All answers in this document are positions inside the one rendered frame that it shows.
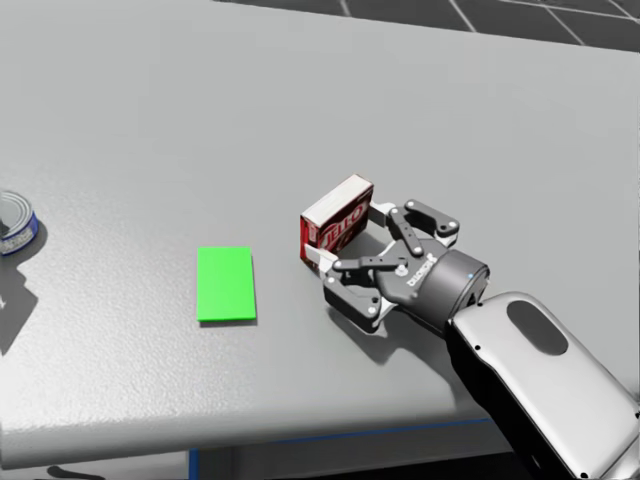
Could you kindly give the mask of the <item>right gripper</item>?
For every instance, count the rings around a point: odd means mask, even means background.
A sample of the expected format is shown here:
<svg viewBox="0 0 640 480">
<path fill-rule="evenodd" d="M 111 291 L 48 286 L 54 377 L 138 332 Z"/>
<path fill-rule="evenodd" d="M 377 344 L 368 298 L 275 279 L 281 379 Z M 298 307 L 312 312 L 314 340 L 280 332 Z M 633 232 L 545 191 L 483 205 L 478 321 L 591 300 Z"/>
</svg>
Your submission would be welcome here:
<svg viewBox="0 0 640 480">
<path fill-rule="evenodd" d="M 317 266 L 325 301 L 361 331 L 376 332 L 397 305 L 443 336 L 458 311 L 481 300 L 490 269 L 449 248 L 460 230 L 456 219 L 415 199 L 401 206 L 372 202 L 368 219 L 388 229 L 397 241 L 383 255 L 340 259 L 325 249 L 303 247 L 306 258 Z M 415 230 L 433 239 L 419 241 Z"/>
</svg>

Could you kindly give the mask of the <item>red and white carton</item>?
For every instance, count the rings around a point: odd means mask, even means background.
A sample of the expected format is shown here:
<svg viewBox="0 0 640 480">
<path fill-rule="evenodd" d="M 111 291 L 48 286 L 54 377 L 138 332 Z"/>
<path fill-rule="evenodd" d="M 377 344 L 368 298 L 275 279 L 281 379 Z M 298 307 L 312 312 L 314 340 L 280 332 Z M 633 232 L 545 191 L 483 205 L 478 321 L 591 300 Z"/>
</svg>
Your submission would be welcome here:
<svg viewBox="0 0 640 480">
<path fill-rule="evenodd" d="M 306 246 L 337 254 L 364 230 L 374 191 L 374 184 L 361 175 L 352 174 L 317 200 L 300 215 L 300 259 L 313 269 Z"/>
</svg>

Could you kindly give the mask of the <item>green pad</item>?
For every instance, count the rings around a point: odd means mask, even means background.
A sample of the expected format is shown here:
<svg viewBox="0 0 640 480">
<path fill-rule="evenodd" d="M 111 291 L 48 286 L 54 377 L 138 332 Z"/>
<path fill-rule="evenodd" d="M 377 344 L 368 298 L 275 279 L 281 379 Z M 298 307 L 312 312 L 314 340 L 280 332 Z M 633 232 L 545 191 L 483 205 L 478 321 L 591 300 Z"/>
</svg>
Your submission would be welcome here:
<svg viewBox="0 0 640 480">
<path fill-rule="evenodd" d="M 198 248 L 196 318 L 201 323 L 257 319 L 253 259 L 249 247 Z"/>
</svg>

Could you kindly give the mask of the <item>blue flat can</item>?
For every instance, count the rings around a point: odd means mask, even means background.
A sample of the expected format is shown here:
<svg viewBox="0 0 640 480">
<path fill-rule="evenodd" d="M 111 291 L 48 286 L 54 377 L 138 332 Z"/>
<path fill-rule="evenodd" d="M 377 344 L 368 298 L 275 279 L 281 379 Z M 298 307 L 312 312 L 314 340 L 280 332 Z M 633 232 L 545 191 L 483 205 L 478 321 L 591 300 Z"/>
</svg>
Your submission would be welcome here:
<svg viewBox="0 0 640 480">
<path fill-rule="evenodd" d="M 32 204 L 19 193 L 0 191 L 0 255 L 22 250 L 35 239 L 38 230 Z"/>
</svg>

